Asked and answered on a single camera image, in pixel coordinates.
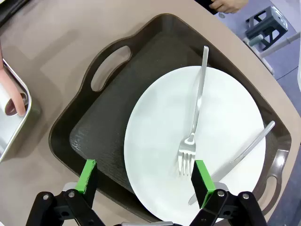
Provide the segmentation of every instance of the fork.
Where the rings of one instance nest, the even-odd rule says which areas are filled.
[[[178,163],[179,163],[179,174],[180,175],[181,174],[185,175],[185,173],[187,173],[187,176],[188,176],[189,169],[190,169],[190,175],[191,175],[192,170],[193,170],[194,160],[195,160],[195,156],[196,156],[196,142],[194,140],[194,134],[197,129],[198,115],[199,115],[199,110],[200,110],[201,102],[202,102],[205,74],[206,74],[207,61],[208,61],[208,52],[209,52],[208,46],[204,46],[201,75],[200,75],[199,84],[198,84],[198,98],[197,98],[197,102],[196,102],[196,109],[194,112],[192,129],[191,129],[190,135],[187,138],[184,138],[180,142],[180,146],[179,146]]]

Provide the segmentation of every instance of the green gripper pad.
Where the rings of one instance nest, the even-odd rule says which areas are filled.
[[[85,194],[87,185],[91,176],[91,173],[96,166],[96,161],[92,159],[88,159],[86,161],[86,164],[84,166],[83,171],[81,172],[81,175],[79,177],[79,181],[75,186],[75,189],[78,190],[79,193]]]
[[[198,199],[200,208],[203,208],[215,191],[215,185],[208,173],[203,160],[195,160],[191,181]]]

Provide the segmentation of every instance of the table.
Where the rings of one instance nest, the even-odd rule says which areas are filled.
[[[4,225],[24,225],[37,193],[59,194],[66,182],[78,180],[51,153],[50,128],[75,96],[94,56],[112,41],[134,34],[160,13],[175,14],[210,40],[282,119],[292,136],[283,171],[284,189],[300,145],[301,119],[257,57],[194,0],[32,0],[1,28],[4,58],[27,84],[43,111],[15,158],[0,165],[0,221]],[[107,225],[143,222],[99,192],[93,209]]]

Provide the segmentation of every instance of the white plate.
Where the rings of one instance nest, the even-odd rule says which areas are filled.
[[[140,202],[159,219],[184,226],[199,208],[188,205],[194,188],[190,177],[179,176],[177,152],[191,130],[200,68],[180,68],[155,81],[133,109],[124,143],[127,175]],[[246,148],[263,128],[248,91],[228,74],[207,68],[195,139],[196,159],[204,160],[209,173]],[[234,195],[252,191],[264,155],[265,139],[221,182]]]

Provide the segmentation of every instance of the knife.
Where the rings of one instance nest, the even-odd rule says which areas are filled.
[[[254,141],[238,157],[236,157],[234,160],[232,160],[231,162],[229,162],[225,166],[221,167],[217,171],[217,173],[215,173],[211,177],[211,179],[213,181],[220,181],[221,179],[223,179],[228,173],[230,173],[234,169],[234,167],[236,167],[253,150],[254,147],[256,147],[256,145],[258,145],[259,142],[261,142],[261,140],[272,130],[272,128],[274,126],[275,126],[275,122],[271,121],[267,125],[267,127],[258,134],[258,136],[254,139]],[[197,196],[194,193],[194,195],[189,199],[188,205],[191,206],[196,201],[197,201]]]

